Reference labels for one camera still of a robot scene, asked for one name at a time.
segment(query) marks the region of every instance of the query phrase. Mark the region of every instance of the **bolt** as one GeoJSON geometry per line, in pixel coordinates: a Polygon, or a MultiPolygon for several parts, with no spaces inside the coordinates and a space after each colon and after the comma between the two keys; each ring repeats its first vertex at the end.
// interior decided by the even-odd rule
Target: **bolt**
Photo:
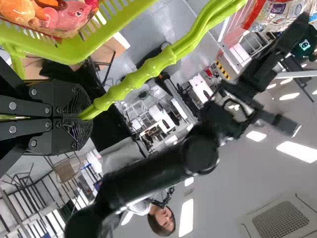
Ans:
{"type": "Polygon", "coordinates": [[[36,145],[37,145],[36,140],[32,140],[32,142],[31,142],[31,146],[32,146],[32,147],[35,147],[36,145]]]}
{"type": "Polygon", "coordinates": [[[9,132],[10,132],[11,134],[15,134],[15,133],[16,133],[16,126],[14,126],[14,125],[10,126],[9,132]]]}
{"type": "Polygon", "coordinates": [[[9,108],[10,108],[11,110],[15,110],[15,109],[16,109],[16,103],[15,103],[15,102],[10,102],[9,108]]]}
{"type": "Polygon", "coordinates": [[[33,88],[32,91],[31,91],[31,93],[32,93],[33,96],[35,96],[35,95],[38,94],[38,91],[37,91],[35,88],[33,88]]]}

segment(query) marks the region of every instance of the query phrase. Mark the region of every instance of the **ceiling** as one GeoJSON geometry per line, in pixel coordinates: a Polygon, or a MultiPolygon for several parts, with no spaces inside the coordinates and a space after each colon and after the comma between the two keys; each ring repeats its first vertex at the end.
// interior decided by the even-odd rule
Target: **ceiling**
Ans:
{"type": "MultiPolygon", "coordinates": [[[[187,2],[199,12],[207,0],[187,2]]],[[[131,48],[114,62],[110,77],[121,77],[134,70],[134,64],[163,41],[173,43],[180,39],[194,20],[183,0],[160,1],[150,12],[142,14],[122,30],[131,48]]],[[[186,82],[214,61],[218,47],[209,37],[205,36],[198,48],[182,61],[181,70],[172,77],[174,83],[186,82]]],[[[178,227],[183,202],[194,198],[194,230],[184,237],[240,237],[239,219],[285,191],[303,190],[317,200],[317,162],[308,164],[276,150],[277,145],[287,140],[317,148],[316,106],[294,82],[285,85],[276,82],[279,86],[258,95],[258,100],[267,110],[282,112],[301,123],[303,128],[295,138],[285,137],[268,126],[249,128],[247,133],[254,129],[265,133],[266,139],[255,142],[242,136],[240,140],[228,143],[220,148],[221,161],[216,171],[196,178],[189,187],[179,184],[170,203],[178,227]],[[278,100],[292,92],[300,92],[300,96],[289,101],[278,100]]],[[[315,90],[317,82],[312,80],[307,91],[311,94],[315,90]]],[[[146,223],[146,217],[134,215],[127,225],[114,232],[114,237],[156,237],[146,223]]],[[[171,237],[178,237],[178,229],[171,237]]]]}

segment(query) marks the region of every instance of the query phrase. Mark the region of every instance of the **black metal bracket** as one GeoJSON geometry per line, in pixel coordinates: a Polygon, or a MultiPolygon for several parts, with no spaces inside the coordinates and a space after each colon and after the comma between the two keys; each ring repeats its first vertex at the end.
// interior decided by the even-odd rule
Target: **black metal bracket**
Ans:
{"type": "Polygon", "coordinates": [[[50,119],[18,120],[0,123],[0,141],[50,131],[50,119]]]}
{"type": "Polygon", "coordinates": [[[0,113],[10,115],[27,115],[36,117],[50,117],[52,107],[49,104],[31,102],[0,95],[0,113]]]}

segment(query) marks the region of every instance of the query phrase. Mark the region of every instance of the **air vent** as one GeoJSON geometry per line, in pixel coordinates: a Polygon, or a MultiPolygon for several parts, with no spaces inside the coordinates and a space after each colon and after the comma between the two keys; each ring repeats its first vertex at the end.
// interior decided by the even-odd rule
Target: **air vent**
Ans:
{"type": "Polygon", "coordinates": [[[282,238],[309,223],[308,218],[288,201],[268,209],[252,221],[262,238],[282,238]]]}
{"type": "Polygon", "coordinates": [[[240,220],[243,238],[317,238],[317,201],[288,192],[240,220]]]}

